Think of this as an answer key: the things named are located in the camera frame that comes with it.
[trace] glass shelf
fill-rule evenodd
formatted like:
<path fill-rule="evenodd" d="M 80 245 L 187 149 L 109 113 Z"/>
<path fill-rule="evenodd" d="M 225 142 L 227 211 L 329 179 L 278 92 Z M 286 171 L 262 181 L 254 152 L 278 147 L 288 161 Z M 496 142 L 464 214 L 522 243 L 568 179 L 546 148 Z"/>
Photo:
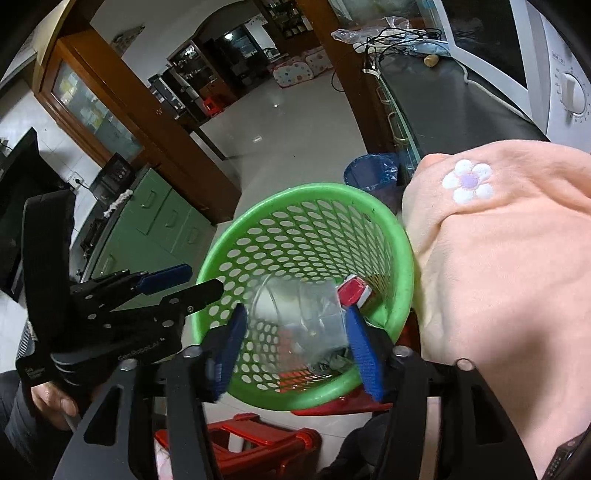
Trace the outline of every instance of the glass shelf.
<path fill-rule="evenodd" d="M 111 153 L 132 160 L 142 145 L 65 62 L 61 63 L 53 95 Z"/>

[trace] green plastic basket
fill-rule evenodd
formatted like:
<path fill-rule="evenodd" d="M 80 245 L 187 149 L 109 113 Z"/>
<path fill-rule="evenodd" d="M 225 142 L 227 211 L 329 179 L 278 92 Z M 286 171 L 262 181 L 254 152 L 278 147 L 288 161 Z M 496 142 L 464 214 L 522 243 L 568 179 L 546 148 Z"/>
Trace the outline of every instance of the green plastic basket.
<path fill-rule="evenodd" d="M 191 316 L 199 343 L 248 304 L 263 275 L 302 281 L 341 281 L 354 273 L 380 295 L 369 321 L 398 339 L 413 296 L 413 254 L 406 233 L 379 200 L 353 187 L 313 183 L 273 195 L 235 220 L 210 250 L 198 283 L 218 278 L 222 298 Z M 229 392 L 252 406 L 301 410 L 343 396 L 361 384 L 353 367 L 343 374 L 307 369 L 279 374 L 277 327 L 251 322 Z"/>

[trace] cabinet drawer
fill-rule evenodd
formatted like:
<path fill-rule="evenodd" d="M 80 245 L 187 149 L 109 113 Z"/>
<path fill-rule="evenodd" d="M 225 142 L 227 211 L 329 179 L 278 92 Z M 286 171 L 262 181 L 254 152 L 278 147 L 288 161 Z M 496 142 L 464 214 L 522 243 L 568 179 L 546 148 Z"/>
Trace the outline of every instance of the cabinet drawer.
<path fill-rule="evenodd" d="M 131 273 L 155 272 L 177 264 L 170 253 L 120 218 L 100 253 L 92 278 L 125 269 Z"/>
<path fill-rule="evenodd" d="M 178 260 L 193 267 L 193 272 L 199 268 L 212 242 L 215 227 L 197 210 L 191 209 L 180 235 L 173 248 L 173 255 Z"/>
<path fill-rule="evenodd" d="M 189 210 L 191 210 L 191 206 L 177 192 L 172 190 L 158 212 L 148 237 L 167 252 L 171 252 L 187 219 Z"/>
<path fill-rule="evenodd" d="M 154 170 L 150 170 L 129 199 L 121 216 L 140 232 L 147 234 L 171 187 Z"/>

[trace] white cable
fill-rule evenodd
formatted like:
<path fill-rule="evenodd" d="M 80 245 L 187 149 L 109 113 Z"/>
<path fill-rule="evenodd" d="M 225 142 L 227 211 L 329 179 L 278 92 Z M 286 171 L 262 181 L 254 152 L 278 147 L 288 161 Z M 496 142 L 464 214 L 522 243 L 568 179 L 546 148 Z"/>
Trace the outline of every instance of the white cable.
<path fill-rule="evenodd" d="M 528 121 L 529 123 L 533 124 L 533 121 L 527 117 L 526 114 L 524 114 L 523 112 L 521 112 L 520 110 L 518 110 L 517 108 L 515 108 L 513 105 L 508 104 L 506 101 L 504 101 L 502 98 L 497 97 L 494 93 L 488 91 L 485 87 L 483 87 L 480 83 L 475 82 L 474 80 L 470 80 L 468 78 L 468 70 L 466 70 L 466 67 L 460 63 L 459 61 L 456 60 L 456 63 L 462 67 L 462 70 L 464 71 L 464 82 L 468 83 L 468 84 L 473 84 L 475 86 L 477 86 L 480 90 L 482 90 L 485 94 L 487 94 L 489 97 L 495 99 L 497 102 L 499 102 L 501 105 L 504 105 L 505 107 L 507 107 L 509 110 L 511 110 L 514 114 L 516 114 L 517 116 L 520 116 L 523 120 Z"/>

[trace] white flower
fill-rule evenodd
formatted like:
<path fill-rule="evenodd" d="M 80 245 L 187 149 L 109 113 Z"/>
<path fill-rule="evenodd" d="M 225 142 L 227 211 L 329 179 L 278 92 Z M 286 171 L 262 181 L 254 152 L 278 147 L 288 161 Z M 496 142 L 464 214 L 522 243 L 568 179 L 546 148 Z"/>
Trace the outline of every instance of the white flower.
<path fill-rule="evenodd" d="M 474 198 L 489 200 L 494 190 L 489 183 L 485 183 L 492 175 L 492 168 L 488 163 L 473 165 L 470 160 L 460 160 L 455 168 L 443 177 L 441 185 L 445 189 L 455 189 L 453 199 L 458 205 L 464 205 Z"/>

